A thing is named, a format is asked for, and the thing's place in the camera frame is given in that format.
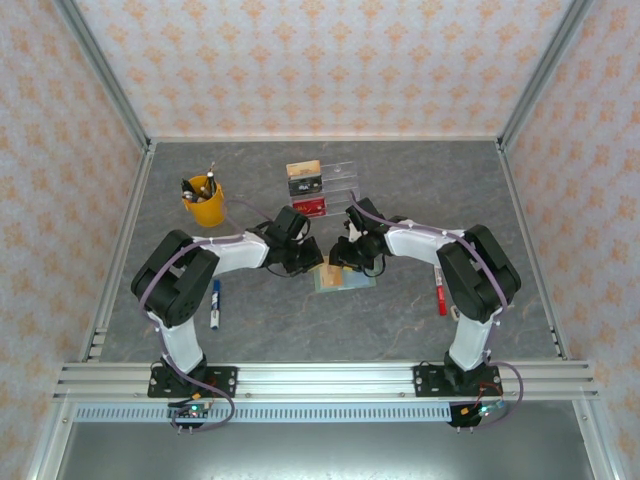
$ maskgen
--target yellow cup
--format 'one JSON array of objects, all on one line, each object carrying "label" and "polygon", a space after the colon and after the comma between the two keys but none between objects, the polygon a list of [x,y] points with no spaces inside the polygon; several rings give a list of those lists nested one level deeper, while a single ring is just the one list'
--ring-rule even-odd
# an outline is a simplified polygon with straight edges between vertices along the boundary
[{"label": "yellow cup", "polygon": [[[196,192],[207,184],[207,177],[199,175],[189,180]],[[216,182],[216,193],[209,200],[201,203],[191,203],[182,200],[187,210],[191,212],[198,225],[203,227],[215,227],[224,221],[224,193],[222,187]]]}]

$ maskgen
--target blue marker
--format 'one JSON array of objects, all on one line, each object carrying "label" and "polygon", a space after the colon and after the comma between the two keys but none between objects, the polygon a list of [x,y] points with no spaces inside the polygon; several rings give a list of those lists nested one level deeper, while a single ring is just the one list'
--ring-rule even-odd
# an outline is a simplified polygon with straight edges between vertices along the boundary
[{"label": "blue marker", "polygon": [[211,330],[217,330],[220,326],[220,280],[213,281],[211,293]]}]

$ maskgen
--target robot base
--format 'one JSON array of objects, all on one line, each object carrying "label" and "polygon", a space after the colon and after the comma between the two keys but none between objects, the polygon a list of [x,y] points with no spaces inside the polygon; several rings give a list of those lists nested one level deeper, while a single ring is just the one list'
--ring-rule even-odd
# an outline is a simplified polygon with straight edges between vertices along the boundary
[{"label": "robot base", "polygon": [[417,365],[413,367],[413,386],[416,397],[477,397],[480,384],[500,384],[498,367],[481,363],[465,372],[458,367],[449,353],[444,365]]},{"label": "robot base", "polygon": [[[203,358],[198,366],[189,372],[189,376],[222,390],[232,398],[235,397],[238,383],[237,367],[208,366],[206,358]],[[151,378],[147,390],[149,398],[185,398],[196,392],[204,398],[213,396],[213,393],[202,390],[179,377],[164,359],[151,367]]]}]

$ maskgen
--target patterned wall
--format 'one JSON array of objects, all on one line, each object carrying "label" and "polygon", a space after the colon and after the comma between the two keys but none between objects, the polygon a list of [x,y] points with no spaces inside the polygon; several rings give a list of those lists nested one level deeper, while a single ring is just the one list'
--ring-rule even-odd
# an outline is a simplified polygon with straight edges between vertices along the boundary
[{"label": "patterned wall", "polygon": [[22,479],[139,152],[51,0],[3,0],[0,29],[0,478]]},{"label": "patterned wall", "polygon": [[496,136],[570,0],[78,3],[151,136]]},{"label": "patterned wall", "polygon": [[510,163],[571,352],[596,359],[632,478],[640,478],[639,138],[640,8],[599,0]]}]

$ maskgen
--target red marker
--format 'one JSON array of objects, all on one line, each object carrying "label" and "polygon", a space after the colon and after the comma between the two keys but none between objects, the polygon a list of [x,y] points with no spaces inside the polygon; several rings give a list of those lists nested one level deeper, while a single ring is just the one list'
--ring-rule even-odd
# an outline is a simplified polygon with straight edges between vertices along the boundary
[{"label": "red marker", "polygon": [[438,292],[438,307],[440,308],[440,315],[445,316],[447,314],[447,303],[444,299],[444,287],[442,286],[442,270],[440,267],[433,267],[433,271],[436,274],[436,291]]}]

